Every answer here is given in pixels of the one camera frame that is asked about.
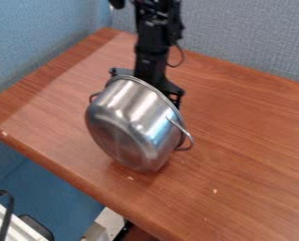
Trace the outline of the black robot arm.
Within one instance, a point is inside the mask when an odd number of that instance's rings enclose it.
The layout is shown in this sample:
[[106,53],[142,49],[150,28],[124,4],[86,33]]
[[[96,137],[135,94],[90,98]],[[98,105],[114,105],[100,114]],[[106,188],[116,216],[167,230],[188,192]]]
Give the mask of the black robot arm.
[[138,41],[132,70],[111,68],[112,76],[132,75],[155,87],[176,108],[182,106],[184,90],[166,76],[166,68],[184,62],[179,45],[184,26],[182,0],[131,0],[135,6]]

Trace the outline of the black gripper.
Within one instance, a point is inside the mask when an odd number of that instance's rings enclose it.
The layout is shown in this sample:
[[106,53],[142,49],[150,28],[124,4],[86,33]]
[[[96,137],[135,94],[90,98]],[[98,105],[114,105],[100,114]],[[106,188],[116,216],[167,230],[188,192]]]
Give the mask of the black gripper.
[[178,65],[168,63],[170,47],[176,46],[182,38],[182,12],[171,8],[166,13],[138,13],[138,41],[135,45],[136,62],[132,70],[111,68],[112,76],[132,75],[152,87],[172,102],[176,108],[182,106],[184,90],[174,84],[167,76],[166,69]]

